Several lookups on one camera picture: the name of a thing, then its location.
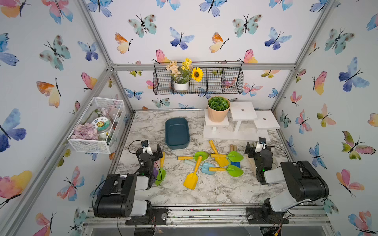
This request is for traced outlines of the yellow square scoop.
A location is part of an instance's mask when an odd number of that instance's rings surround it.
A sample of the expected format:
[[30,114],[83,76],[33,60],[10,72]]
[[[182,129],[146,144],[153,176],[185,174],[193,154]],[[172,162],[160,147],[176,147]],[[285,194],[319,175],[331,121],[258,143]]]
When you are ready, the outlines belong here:
[[215,144],[212,140],[209,141],[210,143],[210,146],[213,150],[213,154],[211,154],[211,157],[215,159],[215,161],[217,162],[217,164],[220,166],[220,167],[226,167],[229,165],[229,161],[226,159],[226,155],[225,154],[219,154],[216,147],[215,147]]

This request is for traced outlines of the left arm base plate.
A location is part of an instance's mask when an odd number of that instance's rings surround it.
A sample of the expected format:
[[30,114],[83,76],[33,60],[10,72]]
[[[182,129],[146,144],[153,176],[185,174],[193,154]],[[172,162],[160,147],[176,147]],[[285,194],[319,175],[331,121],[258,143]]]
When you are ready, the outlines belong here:
[[132,216],[125,225],[130,226],[160,226],[166,225],[168,210],[166,208],[150,208],[143,216]]

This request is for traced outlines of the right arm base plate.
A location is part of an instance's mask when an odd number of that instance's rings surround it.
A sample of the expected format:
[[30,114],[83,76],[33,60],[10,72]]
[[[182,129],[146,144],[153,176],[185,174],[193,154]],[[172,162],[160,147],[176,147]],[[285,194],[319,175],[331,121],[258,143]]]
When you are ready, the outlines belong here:
[[284,217],[284,213],[274,212],[265,206],[246,208],[246,218],[250,225],[289,223],[288,218]]

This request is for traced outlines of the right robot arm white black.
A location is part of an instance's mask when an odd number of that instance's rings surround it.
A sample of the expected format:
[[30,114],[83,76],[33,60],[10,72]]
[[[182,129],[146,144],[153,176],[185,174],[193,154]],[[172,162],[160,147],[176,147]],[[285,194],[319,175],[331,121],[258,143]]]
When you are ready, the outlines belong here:
[[329,196],[329,187],[308,161],[282,162],[273,168],[273,152],[263,139],[247,143],[245,154],[255,161],[256,177],[262,185],[286,184],[286,190],[264,201],[266,212],[284,213],[301,203],[314,202]]

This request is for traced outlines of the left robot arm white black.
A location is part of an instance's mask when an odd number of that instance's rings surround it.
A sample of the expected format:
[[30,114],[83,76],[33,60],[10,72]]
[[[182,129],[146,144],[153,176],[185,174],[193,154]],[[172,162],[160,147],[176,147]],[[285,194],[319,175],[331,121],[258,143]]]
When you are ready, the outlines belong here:
[[94,216],[152,218],[151,202],[136,199],[135,193],[150,189],[157,180],[158,176],[154,174],[155,162],[163,158],[163,151],[160,145],[157,145],[157,150],[153,152],[147,142],[142,141],[135,155],[139,168],[134,174],[109,174],[99,184],[99,195],[93,197],[92,203]]

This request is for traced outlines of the purple shovel pink handle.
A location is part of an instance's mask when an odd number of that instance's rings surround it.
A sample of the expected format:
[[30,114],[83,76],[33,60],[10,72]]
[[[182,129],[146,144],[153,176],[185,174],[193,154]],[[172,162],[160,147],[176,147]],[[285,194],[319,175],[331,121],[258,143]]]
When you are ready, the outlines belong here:
[[153,177],[156,179],[158,177],[159,170],[158,170],[158,164],[154,162],[154,169],[153,169]]

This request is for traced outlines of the green shovel yellow handle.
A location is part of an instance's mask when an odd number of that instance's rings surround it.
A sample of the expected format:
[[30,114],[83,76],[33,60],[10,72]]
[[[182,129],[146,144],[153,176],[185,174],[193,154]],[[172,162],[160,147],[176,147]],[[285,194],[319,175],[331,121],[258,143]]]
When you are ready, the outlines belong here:
[[156,186],[160,186],[166,176],[166,170],[163,168],[164,161],[165,161],[165,152],[162,153],[162,158],[160,159],[158,176],[156,177],[156,181],[155,181]]

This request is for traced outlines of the light blue shovel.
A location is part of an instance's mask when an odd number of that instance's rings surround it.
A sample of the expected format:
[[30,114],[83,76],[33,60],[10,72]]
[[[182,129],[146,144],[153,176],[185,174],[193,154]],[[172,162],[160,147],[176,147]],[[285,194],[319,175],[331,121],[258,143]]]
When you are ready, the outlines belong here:
[[[191,160],[184,160],[184,163],[194,167],[196,166],[196,162],[193,162]],[[215,165],[208,162],[203,162],[202,164],[200,164],[199,170],[206,175],[214,175],[216,172],[211,172],[211,167],[215,167]]]

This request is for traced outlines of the yellow shovel orange handle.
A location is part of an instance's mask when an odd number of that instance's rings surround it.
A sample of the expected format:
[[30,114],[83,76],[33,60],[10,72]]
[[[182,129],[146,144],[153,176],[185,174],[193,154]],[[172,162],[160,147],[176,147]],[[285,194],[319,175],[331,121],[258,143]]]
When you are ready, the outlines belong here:
[[200,155],[197,158],[197,162],[196,162],[196,166],[195,166],[194,172],[187,175],[187,177],[186,177],[186,179],[184,181],[184,187],[186,187],[188,189],[191,189],[191,190],[195,189],[196,184],[198,182],[197,172],[198,172],[198,169],[200,168],[201,162],[202,162],[202,156]]

